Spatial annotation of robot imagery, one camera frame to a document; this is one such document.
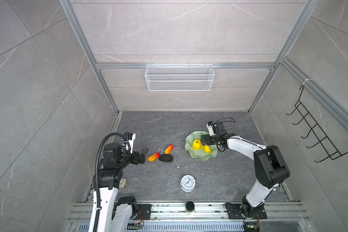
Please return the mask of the bumpy yellow fake fruit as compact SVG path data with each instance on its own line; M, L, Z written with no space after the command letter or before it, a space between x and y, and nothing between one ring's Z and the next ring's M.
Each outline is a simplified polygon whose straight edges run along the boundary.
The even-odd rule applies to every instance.
M195 139L192 142L192 149L193 150L200 150L202 148L202 143L199 139Z

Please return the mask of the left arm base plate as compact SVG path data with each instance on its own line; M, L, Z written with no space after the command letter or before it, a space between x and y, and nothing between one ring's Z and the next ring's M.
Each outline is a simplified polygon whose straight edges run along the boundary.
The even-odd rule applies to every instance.
M132 213L130 214L129 219L133 220L141 220L141 217L143 220L150 219L151 215L151 204L137 204L136 202L133 203L116 203L113 209L112 218L114 219L115 215L118 213L118 208L121 208L121 205L128 205L132 207Z

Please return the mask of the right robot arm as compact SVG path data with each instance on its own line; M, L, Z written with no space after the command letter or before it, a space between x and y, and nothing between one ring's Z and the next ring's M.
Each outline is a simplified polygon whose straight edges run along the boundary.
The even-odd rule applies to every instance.
M243 197L240 210L245 218L255 217L271 192L291 175L279 148L275 145L259 145L237 134L227 133L223 122L210 121L207 129L208 135L202 135L200 139L203 146L222 146L224 150L239 152L254 161L257 180Z

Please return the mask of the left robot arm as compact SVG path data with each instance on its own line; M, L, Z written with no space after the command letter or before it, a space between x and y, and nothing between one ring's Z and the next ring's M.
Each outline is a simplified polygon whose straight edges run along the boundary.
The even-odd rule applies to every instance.
M144 215L135 196L121 197L116 201L123 178L123 169L129 164L144 164L148 149L133 151L136 134L112 132L102 140L96 156L93 177L93 207L90 232L123 232L129 220L138 218L132 226L141 229Z

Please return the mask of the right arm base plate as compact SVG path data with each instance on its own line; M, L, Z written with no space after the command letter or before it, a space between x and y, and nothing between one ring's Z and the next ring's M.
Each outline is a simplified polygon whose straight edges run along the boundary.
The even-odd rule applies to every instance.
M241 204L226 203L224 206L229 219L267 219L264 203L257 207L250 206L248 202Z

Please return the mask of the dark fake avocado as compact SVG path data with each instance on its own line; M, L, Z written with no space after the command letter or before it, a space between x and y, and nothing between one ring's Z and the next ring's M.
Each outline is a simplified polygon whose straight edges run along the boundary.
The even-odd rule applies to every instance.
M172 162L173 160L174 158L171 154L162 154L159 157L159 161L162 161L162 162Z

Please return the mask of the long yellow fake fruit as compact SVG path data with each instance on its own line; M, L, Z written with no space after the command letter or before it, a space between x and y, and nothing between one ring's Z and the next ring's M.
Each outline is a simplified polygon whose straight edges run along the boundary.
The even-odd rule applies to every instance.
M210 154L211 153L211 149L209 146L205 145L205 146L201 146L202 151L205 152L206 154Z

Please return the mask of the red-orange fake mango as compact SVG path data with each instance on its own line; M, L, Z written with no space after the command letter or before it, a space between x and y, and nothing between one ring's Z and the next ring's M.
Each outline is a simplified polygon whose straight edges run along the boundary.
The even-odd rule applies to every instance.
M165 154L170 154L173 150L174 146L173 145L169 145L166 150L164 151Z
M157 160L159 157L160 157L160 153L158 153L158 152L154 153L153 155L148 157L148 161L153 162L153 161Z

